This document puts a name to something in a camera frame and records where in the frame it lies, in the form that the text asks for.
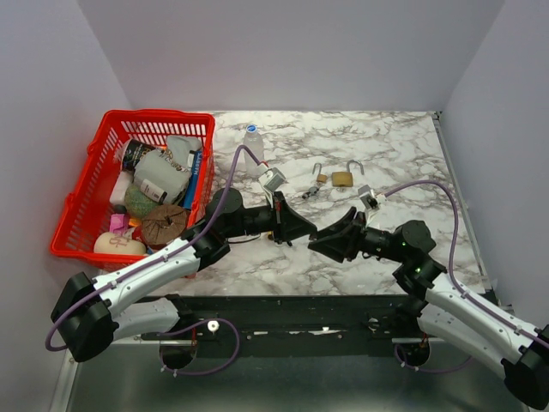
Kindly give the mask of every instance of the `padlock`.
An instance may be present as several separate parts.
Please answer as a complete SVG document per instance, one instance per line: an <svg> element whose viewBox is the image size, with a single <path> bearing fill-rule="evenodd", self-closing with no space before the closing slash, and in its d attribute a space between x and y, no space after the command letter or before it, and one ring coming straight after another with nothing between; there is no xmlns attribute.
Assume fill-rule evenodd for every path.
<svg viewBox="0 0 549 412"><path fill-rule="evenodd" d="M332 185L334 187L353 187L353 174L351 173L351 163L356 163L360 166L360 171L364 174L364 167L359 161L348 161L346 172L333 172Z"/></svg>
<svg viewBox="0 0 549 412"><path fill-rule="evenodd" d="M315 166L312 167L312 174L315 174L315 170L318 165L318 175L317 175L317 185L324 185L328 181L328 176L322 174L323 165L321 163L315 163Z"/></svg>

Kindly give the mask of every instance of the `white bar of soap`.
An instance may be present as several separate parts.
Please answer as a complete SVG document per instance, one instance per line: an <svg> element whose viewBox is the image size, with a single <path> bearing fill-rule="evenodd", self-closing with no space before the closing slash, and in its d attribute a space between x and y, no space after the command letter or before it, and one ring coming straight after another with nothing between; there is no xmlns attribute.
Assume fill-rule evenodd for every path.
<svg viewBox="0 0 549 412"><path fill-rule="evenodd" d="M103 233L95 240L94 253L111 255L143 255L147 248L137 240L128 239L114 233Z"/></svg>

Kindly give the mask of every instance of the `key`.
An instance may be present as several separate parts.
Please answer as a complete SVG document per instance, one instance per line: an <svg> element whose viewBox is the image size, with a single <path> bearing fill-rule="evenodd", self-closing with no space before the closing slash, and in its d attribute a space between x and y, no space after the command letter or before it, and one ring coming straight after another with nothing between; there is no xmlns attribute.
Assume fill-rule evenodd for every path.
<svg viewBox="0 0 549 412"><path fill-rule="evenodd" d="M318 190L319 189L316 186L312 186L308 191L303 194L302 198L308 199L311 196L315 196L318 193Z"/></svg>

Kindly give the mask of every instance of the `round wooden object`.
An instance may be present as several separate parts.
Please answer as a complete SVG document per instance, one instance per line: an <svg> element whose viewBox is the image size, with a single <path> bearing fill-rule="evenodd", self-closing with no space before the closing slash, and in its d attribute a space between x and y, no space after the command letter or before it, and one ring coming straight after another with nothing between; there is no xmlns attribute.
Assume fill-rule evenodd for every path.
<svg viewBox="0 0 549 412"><path fill-rule="evenodd" d="M160 249L178 238L187 227L189 212L175 204L162 204L142 220L142 238L153 249Z"/></svg>

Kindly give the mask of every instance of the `red basket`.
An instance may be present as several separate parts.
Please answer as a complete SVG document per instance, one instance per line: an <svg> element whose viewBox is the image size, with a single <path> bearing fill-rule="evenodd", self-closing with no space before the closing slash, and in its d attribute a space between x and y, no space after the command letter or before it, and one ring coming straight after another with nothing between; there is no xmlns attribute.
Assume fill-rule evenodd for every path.
<svg viewBox="0 0 549 412"><path fill-rule="evenodd" d="M214 180L214 117L202 113L147 109L112 110L101 120L94 140L87 147L87 160L73 193L65 205L50 251L61 258L76 258L100 269L114 271L137 262L143 256L94 253L94 243L108 232L112 214L109 203L120 173L120 150L125 142L137 139L155 146L166 145L169 135L200 137L202 165L192 204L189 225L204 215Z"/></svg>

